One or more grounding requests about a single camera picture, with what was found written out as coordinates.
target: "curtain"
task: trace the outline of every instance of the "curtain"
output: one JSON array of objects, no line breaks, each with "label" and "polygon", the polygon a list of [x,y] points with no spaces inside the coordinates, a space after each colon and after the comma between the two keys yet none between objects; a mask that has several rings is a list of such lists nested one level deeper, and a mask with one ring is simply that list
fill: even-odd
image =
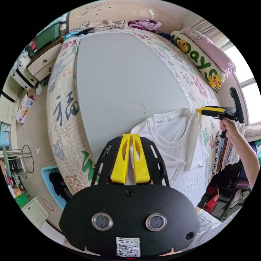
[{"label": "curtain", "polygon": [[220,30],[204,18],[200,18],[195,21],[190,28],[207,36],[219,48],[224,46],[229,41],[229,39]]}]

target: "qr code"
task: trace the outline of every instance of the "qr code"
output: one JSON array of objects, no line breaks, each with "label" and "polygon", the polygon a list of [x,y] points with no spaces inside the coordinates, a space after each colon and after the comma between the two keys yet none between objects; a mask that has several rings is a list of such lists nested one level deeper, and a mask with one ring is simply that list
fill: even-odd
[{"label": "qr code", "polygon": [[139,244],[117,244],[117,256],[123,256],[123,257],[141,256]]}]

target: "red box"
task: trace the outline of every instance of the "red box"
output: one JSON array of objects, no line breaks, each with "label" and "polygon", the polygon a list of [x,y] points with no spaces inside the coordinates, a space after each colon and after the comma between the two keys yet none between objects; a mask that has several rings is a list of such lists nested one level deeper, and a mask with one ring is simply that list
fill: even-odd
[{"label": "red box", "polygon": [[210,213],[214,207],[216,206],[218,200],[220,198],[219,194],[216,194],[204,207],[204,210],[208,213]]}]

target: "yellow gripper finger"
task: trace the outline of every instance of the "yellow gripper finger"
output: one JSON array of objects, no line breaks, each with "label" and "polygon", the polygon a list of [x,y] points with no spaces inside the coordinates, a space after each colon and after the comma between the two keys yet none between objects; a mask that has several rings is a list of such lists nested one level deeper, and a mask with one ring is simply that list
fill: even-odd
[{"label": "yellow gripper finger", "polygon": [[132,135],[132,143],[135,185],[140,183],[148,183],[150,181],[150,175],[139,134]]},{"label": "yellow gripper finger", "polygon": [[126,185],[129,162],[130,134],[123,134],[120,148],[111,173],[113,183]]}]

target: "black cloth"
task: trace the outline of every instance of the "black cloth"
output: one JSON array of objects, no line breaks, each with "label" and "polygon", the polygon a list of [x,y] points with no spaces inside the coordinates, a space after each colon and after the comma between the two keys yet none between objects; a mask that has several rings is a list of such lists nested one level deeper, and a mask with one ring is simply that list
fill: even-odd
[{"label": "black cloth", "polygon": [[167,39],[169,42],[171,42],[173,45],[176,45],[176,42],[174,39],[171,38],[169,33],[163,33],[163,32],[157,32],[157,34],[159,34],[160,36],[164,37],[165,39]]},{"label": "black cloth", "polygon": [[61,174],[59,172],[49,174],[49,179],[54,186],[54,191],[58,196],[61,196],[66,202],[70,199],[65,193],[64,189],[66,185],[62,185],[61,183],[64,181]]}]

